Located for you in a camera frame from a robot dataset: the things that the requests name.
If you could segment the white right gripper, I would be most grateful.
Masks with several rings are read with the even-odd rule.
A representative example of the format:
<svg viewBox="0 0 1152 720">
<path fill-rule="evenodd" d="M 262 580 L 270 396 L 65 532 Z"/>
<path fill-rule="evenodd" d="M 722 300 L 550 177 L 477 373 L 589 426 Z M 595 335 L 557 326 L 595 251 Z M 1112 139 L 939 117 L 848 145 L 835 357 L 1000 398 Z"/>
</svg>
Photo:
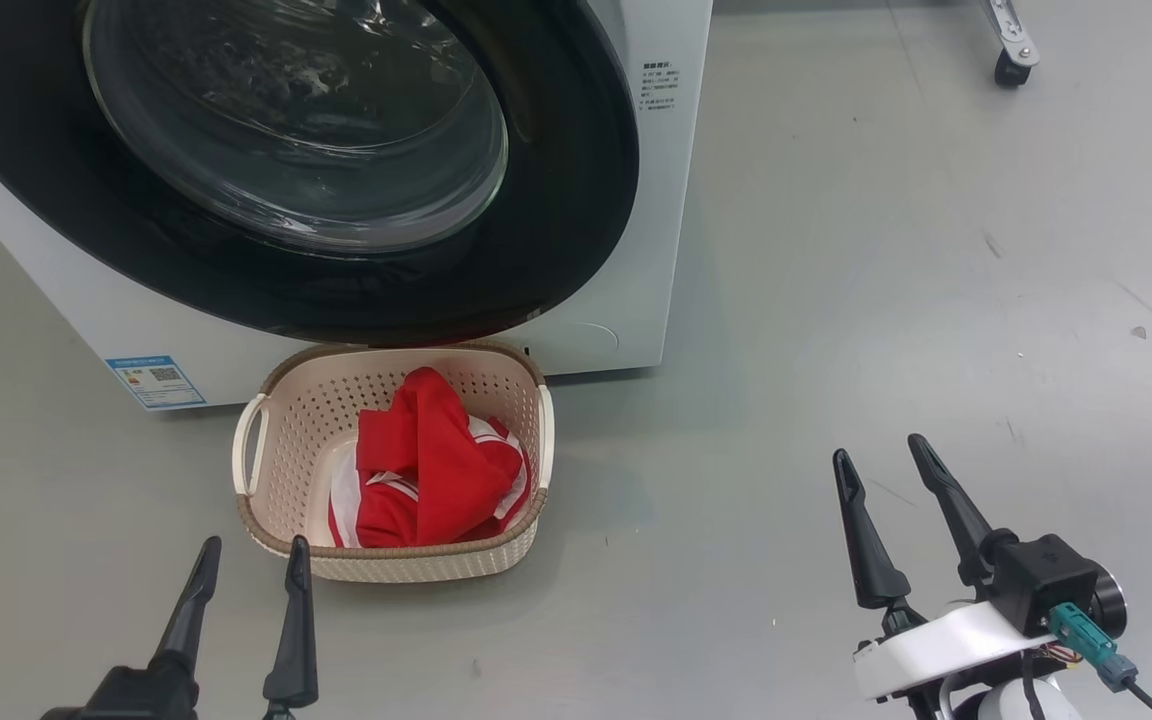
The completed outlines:
<svg viewBox="0 0 1152 720">
<path fill-rule="evenodd" d="M 980 543 L 993 530 L 937 454 L 929 439 L 914 433 L 908 447 L 925 488 L 935 497 L 957 551 L 957 574 L 965 588 L 984 588 L 993 568 L 980 555 Z M 867 511 L 867 492 L 846 448 L 832 456 L 847 558 L 861 609 L 887 609 L 911 592 L 909 579 L 890 560 Z M 1056 676 L 1073 669 L 1075 652 L 1047 630 L 1026 634 L 996 609 L 995 598 L 950 602 L 927 624 L 878 639 L 852 655 L 852 669 L 864 700 L 896 700 L 929 694 L 946 702 L 957 689 L 1005 685 L 1021 679 L 1021 662 L 1033 662 L 1036 679 L 1058 688 Z"/>
</svg>

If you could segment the cream perforated laundry basket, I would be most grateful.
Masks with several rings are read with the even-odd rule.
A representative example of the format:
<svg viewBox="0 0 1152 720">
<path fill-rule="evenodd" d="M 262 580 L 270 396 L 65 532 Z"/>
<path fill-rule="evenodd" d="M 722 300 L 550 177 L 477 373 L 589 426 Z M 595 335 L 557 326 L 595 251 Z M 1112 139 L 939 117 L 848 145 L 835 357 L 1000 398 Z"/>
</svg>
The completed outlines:
<svg viewBox="0 0 1152 720">
<path fill-rule="evenodd" d="M 535 487 L 505 533 L 480 541 L 414 550 L 332 546 L 332 464 L 355 447 L 362 410 L 389 407 L 406 376 L 430 366 L 476 416 L 511 429 L 535 470 Z M 532 547 L 547 505 L 556 419 L 547 381 L 531 357 L 488 340 L 430 348 L 320 346 L 279 365 L 244 407 L 230 450 L 238 520 L 280 558 L 293 538 L 310 544 L 314 577 L 369 584 L 456 582 L 518 564 Z"/>
</svg>

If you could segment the red white garment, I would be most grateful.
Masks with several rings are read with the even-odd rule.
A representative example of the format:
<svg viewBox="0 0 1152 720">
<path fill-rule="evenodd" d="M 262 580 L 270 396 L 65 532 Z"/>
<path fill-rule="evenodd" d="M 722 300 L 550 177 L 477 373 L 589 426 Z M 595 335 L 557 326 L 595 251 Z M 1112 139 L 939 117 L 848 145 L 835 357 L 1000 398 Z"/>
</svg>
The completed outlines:
<svg viewBox="0 0 1152 720">
<path fill-rule="evenodd" d="M 520 438 L 467 414 L 434 369 L 408 374 L 387 410 L 362 410 L 355 450 L 329 480 L 326 526 L 348 550 L 485 541 L 502 535 L 535 480 Z"/>
</svg>

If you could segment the blue energy label sticker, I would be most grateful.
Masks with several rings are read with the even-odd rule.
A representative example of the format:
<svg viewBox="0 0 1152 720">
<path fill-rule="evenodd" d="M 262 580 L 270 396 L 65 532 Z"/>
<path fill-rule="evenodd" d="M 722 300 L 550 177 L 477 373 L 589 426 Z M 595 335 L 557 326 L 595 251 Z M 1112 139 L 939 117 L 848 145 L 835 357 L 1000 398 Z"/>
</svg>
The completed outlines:
<svg viewBox="0 0 1152 720">
<path fill-rule="evenodd" d="M 105 363 L 147 411 L 207 406 L 172 356 L 114 357 Z"/>
</svg>

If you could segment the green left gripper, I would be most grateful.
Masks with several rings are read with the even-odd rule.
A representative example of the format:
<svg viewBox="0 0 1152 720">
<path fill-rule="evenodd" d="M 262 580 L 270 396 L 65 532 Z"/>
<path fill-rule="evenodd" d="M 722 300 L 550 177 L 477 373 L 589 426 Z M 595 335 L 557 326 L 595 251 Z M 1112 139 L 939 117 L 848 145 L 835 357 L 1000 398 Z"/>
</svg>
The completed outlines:
<svg viewBox="0 0 1152 720">
<path fill-rule="evenodd" d="M 192 679 L 200 647 L 206 607 L 215 592 L 221 558 L 221 538 L 211 536 L 189 571 L 179 601 L 166 623 L 150 666 L 174 665 Z M 310 544 L 303 536 L 291 541 L 291 555 L 285 570 L 288 596 L 273 669 L 262 684 L 268 702 L 262 720 L 296 720 L 294 710 L 319 700 L 314 628 L 314 574 L 311 573 Z"/>
</svg>

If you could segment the grey text label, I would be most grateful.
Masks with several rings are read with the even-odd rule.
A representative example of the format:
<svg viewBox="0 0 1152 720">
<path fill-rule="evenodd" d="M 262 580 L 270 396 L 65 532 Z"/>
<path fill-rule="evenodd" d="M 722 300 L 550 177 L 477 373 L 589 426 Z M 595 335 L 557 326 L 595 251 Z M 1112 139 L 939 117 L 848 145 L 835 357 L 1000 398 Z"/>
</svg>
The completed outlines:
<svg viewBox="0 0 1152 720">
<path fill-rule="evenodd" d="M 672 61 L 645 61 L 641 65 L 637 111 L 675 109 L 681 82 L 682 71 Z"/>
</svg>

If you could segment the metal stand with caster wheel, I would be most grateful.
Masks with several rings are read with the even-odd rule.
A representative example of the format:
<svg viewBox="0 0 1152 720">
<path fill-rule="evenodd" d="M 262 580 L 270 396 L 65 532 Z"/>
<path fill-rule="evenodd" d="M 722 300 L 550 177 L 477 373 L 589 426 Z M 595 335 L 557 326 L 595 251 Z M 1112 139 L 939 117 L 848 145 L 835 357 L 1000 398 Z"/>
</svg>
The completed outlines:
<svg viewBox="0 0 1152 720">
<path fill-rule="evenodd" d="M 977 0 L 984 15 L 995 29 L 1001 41 L 1000 55 L 995 65 L 998 88 L 1024 86 L 1033 68 L 1041 61 L 1034 41 L 1021 23 L 1018 10 L 1011 0 Z"/>
</svg>

